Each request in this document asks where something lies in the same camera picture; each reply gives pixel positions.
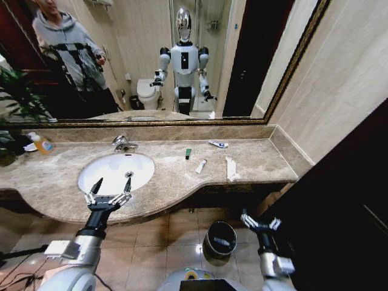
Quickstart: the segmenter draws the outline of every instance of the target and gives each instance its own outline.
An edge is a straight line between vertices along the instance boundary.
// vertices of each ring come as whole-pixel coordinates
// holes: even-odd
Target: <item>mirror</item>
[[[297,2],[2,1],[1,122],[267,121]]]

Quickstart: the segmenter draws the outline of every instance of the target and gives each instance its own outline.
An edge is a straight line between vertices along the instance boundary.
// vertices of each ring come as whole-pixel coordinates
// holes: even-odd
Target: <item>doorway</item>
[[[250,116],[294,0],[247,0],[223,116]]]

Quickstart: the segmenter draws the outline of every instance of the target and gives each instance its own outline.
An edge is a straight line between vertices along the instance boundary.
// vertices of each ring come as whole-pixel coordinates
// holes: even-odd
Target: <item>person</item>
[[[55,0],[32,0],[39,10],[33,20],[42,53],[57,61],[79,101],[73,108],[79,118],[118,111],[102,74],[105,54],[86,29],[69,13],[58,10]]]

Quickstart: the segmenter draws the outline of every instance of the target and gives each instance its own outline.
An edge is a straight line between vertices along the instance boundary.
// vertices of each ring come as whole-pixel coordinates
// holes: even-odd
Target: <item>humanoid robot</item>
[[[167,68],[172,62],[177,87],[174,89],[175,101],[179,104],[179,112],[189,115],[194,101],[196,90],[193,87],[194,75],[198,71],[199,87],[205,101],[212,99],[209,83],[206,78],[206,65],[209,61],[209,50],[203,47],[200,50],[190,42],[192,19],[190,11],[180,8],[176,16],[180,41],[171,49],[160,49],[160,69],[155,71],[155,81],[150,86],[163,86],[167,77]]]

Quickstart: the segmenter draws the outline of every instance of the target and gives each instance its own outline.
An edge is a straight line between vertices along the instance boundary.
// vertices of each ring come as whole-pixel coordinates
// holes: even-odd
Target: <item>trash can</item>
[[[204,245],[208,254],[213,258],[225,258],[237,246],[236,232],[224,221],[213,222],[206,233]]]
[[[144,110],[144,105],[140,102],[138,95],[133,95],[129,97],[129,103],[133,110]]]

